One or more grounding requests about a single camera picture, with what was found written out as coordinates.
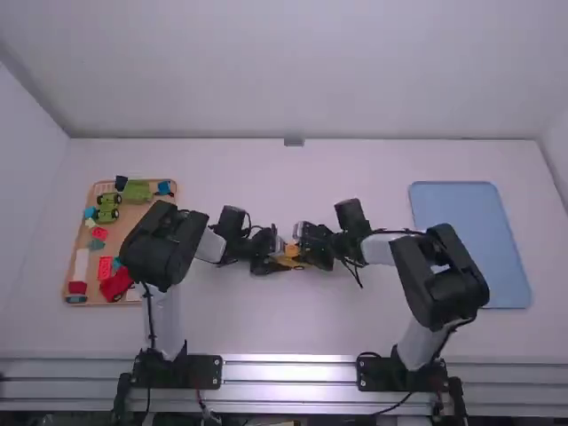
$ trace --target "toy car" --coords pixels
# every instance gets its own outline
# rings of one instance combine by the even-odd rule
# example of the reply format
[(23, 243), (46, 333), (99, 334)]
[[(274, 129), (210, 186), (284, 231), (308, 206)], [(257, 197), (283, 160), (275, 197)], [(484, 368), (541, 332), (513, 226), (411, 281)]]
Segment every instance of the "toy car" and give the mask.
[(119, 193), (103, 193), (97, 197), (99, 208), (92, 217), (98, 224), (112, 224), (120, 216), (118, 205), (122, 202)]
[(97, 197), (97, 204), (107, 204), (109, 202), (120, 204), (122, 202), (122, 196), (119, 193), (102, 193)]
[(149, 202), (153, 196), (150, 192), (150, 183), (145, 180), (129, 180), (122, 191), (124, 201), (132, 204)]

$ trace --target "blue mat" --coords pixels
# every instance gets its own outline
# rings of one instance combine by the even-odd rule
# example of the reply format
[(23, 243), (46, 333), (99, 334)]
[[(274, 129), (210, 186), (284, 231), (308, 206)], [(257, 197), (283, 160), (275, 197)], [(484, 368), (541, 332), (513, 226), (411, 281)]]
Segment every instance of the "blue mat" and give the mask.
[(408, 190), (417, 229), (448, 223), (484, 274), (486, 308), (527, 308), (531, 288), (497, 188), (488, 182), (414, 182)]

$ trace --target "metal rail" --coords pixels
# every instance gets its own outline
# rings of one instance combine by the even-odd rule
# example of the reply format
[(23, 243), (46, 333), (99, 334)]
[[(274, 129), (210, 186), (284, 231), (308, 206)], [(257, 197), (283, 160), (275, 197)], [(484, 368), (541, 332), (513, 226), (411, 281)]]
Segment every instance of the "metal rail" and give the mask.
[[(223, 385), (204, 391), (211, 409), (226, 413), (372, 414), (404, 393), (359, 392), (355, 358), (312, 355), (224, 355)], [(471, 415), (568, 416), (568, 363), (446, 359), (464, 382)], [(1, 358), (0, 410), (110, 410), (118, 375), (132, 360)], [(389, 414), (427, 415), (431, 395), (417, 393)], [(144, 390), (130, 408), (146, 408)], [(192, 390), (153, 390), (151, 411), (197, 412)]]

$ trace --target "cable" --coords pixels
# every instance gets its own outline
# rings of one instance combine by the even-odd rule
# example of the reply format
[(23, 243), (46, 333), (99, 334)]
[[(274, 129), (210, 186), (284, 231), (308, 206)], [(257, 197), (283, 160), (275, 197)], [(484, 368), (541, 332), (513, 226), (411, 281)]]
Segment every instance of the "cable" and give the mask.
[[(144, 287), (144, 298), (146, 299), (146, 306), (147, 306), (147, 310), (148, 310), (148, 328), (150, 331), (150, 334), (148, 335), (148, 338), (150, 339), (150, 348), (152, 349), (152, 351), (155, 351), (156, 349), (156, 334), (154, 333), (154, 318), (152, 316), (152, 301), (150, 300), (152, 297), (152, 293), (150, 293), (150, 288), (148, 288), (148, 285), (144, 282), (144, 281), (140, 281), (140, 284), (142, 284), (142, 286)], [(152, 400), (152, 378), (150, 377), (151, 375), (148, 375), (147, 377), (147, 387), (146, 387), (146, 411), (144, 412), (144, 416), (142, 417), (142, 423), (144, 423), (144, 420), (146, 419), (146, 417), (148, 416), (148, 413), (150, 413), (150, 401)]]
[(371, 415), (372, 415), (372, 416), (381, 415), (381, 414), (388, 413), (388, 412), (390, 412), (390, 411), (392, 411), (392, 410), (396, 410), (397, 408), (399, 408), (400, 406), (402, 406), (405, 402), (407, 402), (408, 399), (413, 396), (413, 394), (414, 394), (414, 391), (411, 390), (411, 391), (409, 391), (409, 392), (405, 395), (404, 398), (402, 398), (402, 399), (401, 399), (399, 402), (397, 402), (395, 405), (390, 406), (390, 407), (388, 407), (388, 408), (385, 408), (384, 410), (377, 411), (376, 413), (372, 413)]
[(351, 273), (355, 281), (357, 281), (357, 284), (359, 284), (359, 287), (363, 288), (363, 283), (361, 282), (361, 279), (359, 277), (358, 267), (354, 265), (355, 269), (352, 270), (349, 266), (347, 266), (347, 262), (344, 258), (339, 258), (339, 261), (342, 263), (343, 266), (345, 266), (345, 269)]
[(143, 295), (143, 297), (146, 299), (146, 306), (147, 306), (147, 310), (148, 310), (148, 328), (150, 331), (150, 334), (148, 335), (148, 338), (150, 339), (150, 347), (155, 350), (156, 349), (156, 334), (154, 333), (154, 318), (152, 317), (152, 301), (150, 300), (150, 298), (152, 297), (152, 293), (150, 293), (150, 288), (148, 288), (148, 285), (144, 282), (144, 281), (140, 281), (140, 284), (142, 284), (142, 286), (144, 287), (145, 290), (145, 294)]

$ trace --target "yellow object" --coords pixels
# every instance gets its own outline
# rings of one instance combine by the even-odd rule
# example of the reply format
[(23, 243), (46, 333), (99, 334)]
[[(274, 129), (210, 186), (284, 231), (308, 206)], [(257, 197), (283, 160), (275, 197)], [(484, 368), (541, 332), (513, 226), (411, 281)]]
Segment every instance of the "yellow object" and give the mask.
[(275, 256), (274, 260), (279, 264), (293, 269), (303, 269), (310, 266), (310, 264), (305, 264), (304, 262), (298, 262), (295, 260), (298, 256), (300, 256), (300, 248), (297, 244), (295, 242), (291, 244), (285, 243), (284, 254)]

